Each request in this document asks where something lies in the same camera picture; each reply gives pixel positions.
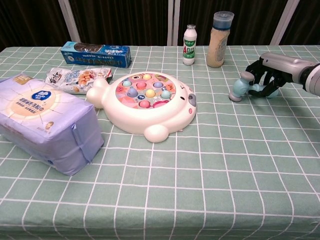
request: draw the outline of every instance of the biscuit package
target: biscuit package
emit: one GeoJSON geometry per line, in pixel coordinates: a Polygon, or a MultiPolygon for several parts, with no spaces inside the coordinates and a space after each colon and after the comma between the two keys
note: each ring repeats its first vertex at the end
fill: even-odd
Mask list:
{"type": "Polygon", "coordinates": [[[67,41],[61,48],[61,53],[67,64],[128,68],[131,63],[131,52],[128,46],[67,41]]]}
{"type": "Polygon", "coordinates": [[[72,176],[104,143],[94,106],[24,74],[0,82],[0,134],[72,176]]]}
{"type": "Polygon", "coordinates": [[[54,67],[46,74],[44,82],[69,94],[85,95],[92,88],[94,80],[98,77],[103,77],[106,81],[110,81],[112,78],[111,68],[69,70],[54,67]]]}

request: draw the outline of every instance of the beige powder bottle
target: beige powder bottle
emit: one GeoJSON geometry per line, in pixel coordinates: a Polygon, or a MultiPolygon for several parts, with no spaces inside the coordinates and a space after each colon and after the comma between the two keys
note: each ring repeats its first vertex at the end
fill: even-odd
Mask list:
{"type": "Polygon", "coordinates": [[[234,14],[230,11],[218,11],[213,17],[210,43],[206,56],[206,64],[212,68],[219,68],[224,64],[225,52],[230,27],[234,14]]]}

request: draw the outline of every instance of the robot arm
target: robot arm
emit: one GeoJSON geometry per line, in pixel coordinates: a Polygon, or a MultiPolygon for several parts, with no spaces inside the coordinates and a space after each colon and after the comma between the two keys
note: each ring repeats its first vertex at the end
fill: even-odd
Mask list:
{"type": "Polygon", "coordinates": [[[266,52],[245,71],[253,75],[251,79],[245,79],[250,86],[258,85],[266,73],[263,81],[265,87],[262,90],[248,87],[248,93],[253,96],[268,97],[286,83],[302,85],[308,93],[320,96],[320,63],[266,52]]]}

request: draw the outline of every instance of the green label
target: green label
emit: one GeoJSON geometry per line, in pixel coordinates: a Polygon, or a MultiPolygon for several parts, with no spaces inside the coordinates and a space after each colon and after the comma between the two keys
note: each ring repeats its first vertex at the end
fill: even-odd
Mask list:
{"type": "Polygon", "coordinates": [[[183,57],[186,59],[193,59],[195,57],[196,41],[183,41],[183,57]]]}

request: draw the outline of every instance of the bottle label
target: bottle label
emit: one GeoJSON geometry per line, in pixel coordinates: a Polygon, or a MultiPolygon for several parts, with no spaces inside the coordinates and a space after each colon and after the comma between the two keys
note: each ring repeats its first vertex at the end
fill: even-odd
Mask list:
{"type": "Polygon", "coordinates": [[[195,57],[196,41],[188,41],[183,39],[183,57],[193,59],[195,57]]]}
{"type": "Polygon", "coordinates": [[[222,39],[221,43],[219,44],[216,50],[215,59],[218,62],[222,61],[225,58],[227,40],[228,40],[228,37],[226,36],[224,39],[222,39]]]}

